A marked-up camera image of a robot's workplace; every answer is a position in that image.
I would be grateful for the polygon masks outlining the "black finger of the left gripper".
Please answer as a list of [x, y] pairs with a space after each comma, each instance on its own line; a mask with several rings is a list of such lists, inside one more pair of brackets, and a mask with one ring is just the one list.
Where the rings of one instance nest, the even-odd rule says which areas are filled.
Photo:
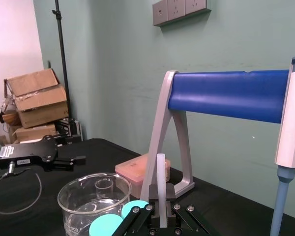
[[75, 166], [85, 165], [86, 156], [75, 156], [73, 158], [59, 158], [47, 162], [48, 171], [73, 171]]

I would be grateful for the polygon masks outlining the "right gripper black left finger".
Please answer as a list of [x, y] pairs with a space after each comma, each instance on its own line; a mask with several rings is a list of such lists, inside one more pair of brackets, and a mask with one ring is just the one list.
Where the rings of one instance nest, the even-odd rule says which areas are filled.
[[149, 200], [128, 202], [122, 209], [122, 222], [114, 231], [114, 236], [157, 236], [159, 230], [152, 225], [155, 203], [158, 201], [157, 185], [149, 186]]

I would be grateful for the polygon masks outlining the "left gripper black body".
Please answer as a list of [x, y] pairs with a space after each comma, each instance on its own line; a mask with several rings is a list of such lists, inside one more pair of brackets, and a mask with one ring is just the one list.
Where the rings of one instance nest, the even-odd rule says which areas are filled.
[[40, 166], [44, 170], [55, 168], [58, 145], [52, 136], [45, 136], [40, 141], [23, 144], [0, 146], [0, 170], [7, 170], [11, 162], [14, 167]]

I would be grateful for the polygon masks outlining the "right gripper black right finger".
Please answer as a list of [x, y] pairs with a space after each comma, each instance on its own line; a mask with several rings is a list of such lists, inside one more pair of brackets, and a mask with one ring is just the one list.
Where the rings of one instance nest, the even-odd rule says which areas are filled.
[[193, 215], [194, 206], [183, 208], [176, 202], [174, 185], [166, 184], [167, 236], [209, 236], [206, 226]]

